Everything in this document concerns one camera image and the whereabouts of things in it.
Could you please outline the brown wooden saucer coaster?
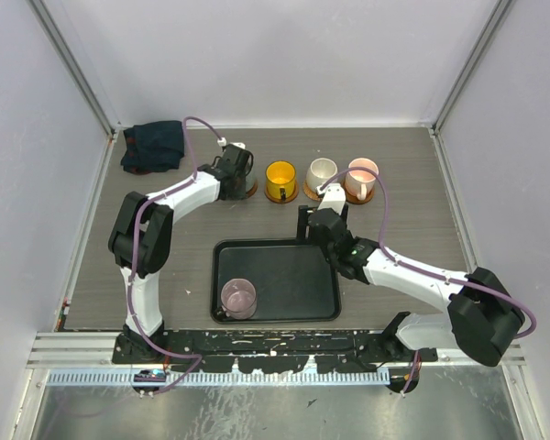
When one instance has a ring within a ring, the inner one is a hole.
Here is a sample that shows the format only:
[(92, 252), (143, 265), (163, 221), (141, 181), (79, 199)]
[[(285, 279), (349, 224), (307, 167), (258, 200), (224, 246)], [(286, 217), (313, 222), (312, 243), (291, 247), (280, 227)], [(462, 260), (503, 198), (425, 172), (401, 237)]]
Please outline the brown wooden saucer coaster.
[(246, 197), (247, 198), (252, 197), (255, 194), (255, 192), (257, 191), (258, 187), (259, 187), (258, 182), (255, 181), (253, 186), (246, 192)]
[(345, 190), (346, 201), (350, 204), (367, 204), (375, 195), (375, 188), (372, 188), (367, 193), (366, 197), (363, 200), (360, 200), (356, 197), (356, 195), (352, 194), (345, 185), (343, 185), (343, 189)]
[(299, 194), (299, 187), (296, 187), (294, 192), (289, 197), (286, 197), (284, 200), (271, 196), (267, 189), (265, 189), (264, 193), (267, 199), (275, 204), (288, 204), (297, 198)]

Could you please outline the woven rattan coaster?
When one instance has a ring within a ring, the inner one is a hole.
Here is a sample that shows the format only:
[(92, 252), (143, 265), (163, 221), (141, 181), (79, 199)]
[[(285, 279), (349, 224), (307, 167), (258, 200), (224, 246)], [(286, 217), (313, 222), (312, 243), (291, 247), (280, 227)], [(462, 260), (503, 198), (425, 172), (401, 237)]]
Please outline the woven rattan coaster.
[(305, 195), (308, 198), (310, 198), (311, 200), (314, 200), (314, 201), (321, 201), (322, 200), (322, 196), (318, 194), (318, 192), (316, 190), (316, 187), (312, 188), (308, 184), (308, 181), (303, 182), (302, 189), (303, 189), (303, 192), (305, 193)]

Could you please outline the yellow ceramic mug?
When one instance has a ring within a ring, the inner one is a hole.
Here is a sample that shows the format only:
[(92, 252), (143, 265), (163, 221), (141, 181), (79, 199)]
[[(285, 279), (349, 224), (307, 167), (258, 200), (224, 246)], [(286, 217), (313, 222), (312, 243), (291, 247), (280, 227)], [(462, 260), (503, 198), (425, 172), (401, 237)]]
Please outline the yellow ceramic mug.
[(297, 187), (295, 167), (288, 161), (277, 160), (266, 168), (266, 185), (271, 196), (284, 200)]

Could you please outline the cream ceramic mug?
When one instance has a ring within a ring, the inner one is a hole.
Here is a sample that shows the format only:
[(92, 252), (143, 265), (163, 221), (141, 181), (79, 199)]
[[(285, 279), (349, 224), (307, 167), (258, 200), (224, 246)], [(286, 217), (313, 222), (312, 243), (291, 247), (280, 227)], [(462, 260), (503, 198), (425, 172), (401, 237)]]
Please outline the cream ceramic mug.
[(328, 158), (314, 159), (306, 172), (307, 187), (316, 192), (316, 188), (337, 174), (336, 163)]

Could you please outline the pink ceramic mug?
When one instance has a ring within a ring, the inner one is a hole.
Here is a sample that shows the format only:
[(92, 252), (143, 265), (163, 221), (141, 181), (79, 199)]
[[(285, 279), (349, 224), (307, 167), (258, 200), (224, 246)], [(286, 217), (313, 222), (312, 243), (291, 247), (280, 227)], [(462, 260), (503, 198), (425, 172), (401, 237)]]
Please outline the pink ceramic mug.
[(355, 168), (355, 170), (346, 174), (344, 185), (358, 199), (363, 200), (367, 193), (374, 188), (379, 168), (373, 160), (366, 158), (353, 159), (348, 167)]

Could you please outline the lilac ceramic mug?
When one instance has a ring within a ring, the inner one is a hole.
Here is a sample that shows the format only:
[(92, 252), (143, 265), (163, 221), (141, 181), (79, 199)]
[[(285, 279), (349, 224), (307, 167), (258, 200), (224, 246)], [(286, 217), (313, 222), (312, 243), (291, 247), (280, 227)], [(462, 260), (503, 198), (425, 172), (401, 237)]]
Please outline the lilac ceramic mug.
[(220, 301), (227, 317), (246, 320), (257, 310), (257, 292), (254, 285), (246, 279), (231, 279), (220, 293)]

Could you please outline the grey ceramic mug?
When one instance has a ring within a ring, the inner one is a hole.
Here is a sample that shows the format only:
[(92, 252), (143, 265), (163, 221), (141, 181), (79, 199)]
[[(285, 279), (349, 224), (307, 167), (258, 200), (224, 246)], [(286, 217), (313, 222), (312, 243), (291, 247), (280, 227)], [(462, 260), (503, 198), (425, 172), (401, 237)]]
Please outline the grey ceramic mug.
[(253, 186), (254, 182), (257, 181), (255, 171), (250, 169), (246, 175), (246, 192)]

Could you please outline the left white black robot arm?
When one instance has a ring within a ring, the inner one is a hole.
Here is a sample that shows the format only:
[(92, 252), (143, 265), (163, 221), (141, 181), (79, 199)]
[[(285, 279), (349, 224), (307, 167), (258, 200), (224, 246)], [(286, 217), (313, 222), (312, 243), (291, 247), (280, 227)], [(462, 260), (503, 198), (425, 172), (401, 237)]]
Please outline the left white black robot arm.
[(163, 190), (125, 196), (108, 240), (126, 291), (125, 327), (133, 353), (154, 363), (165, 352), (160, 311), (160, 271), (171, 253), (173, 226), (196, 209), (223, 200), (244, 200), (254, 155), (242, 143), (225, 143), (210, 164)]

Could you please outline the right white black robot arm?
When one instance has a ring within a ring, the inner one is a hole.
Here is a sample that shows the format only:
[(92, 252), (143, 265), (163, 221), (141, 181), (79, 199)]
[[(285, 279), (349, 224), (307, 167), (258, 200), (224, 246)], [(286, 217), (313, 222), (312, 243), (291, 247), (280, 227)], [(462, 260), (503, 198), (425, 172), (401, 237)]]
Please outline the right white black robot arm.
[(383, 339), (389, 358), (403, 361), (415, 350), (459, 348), (495, 367), (521, 333), (527, 313), (492, 271), (449, 271), (406, 258), (353, 236), (345, 217), (331, 208), (312, 208), (302, 222), (308, 242), (344, 278), (393, 289), (436, 309), (433, 315), (409, 313), (390, 330)]

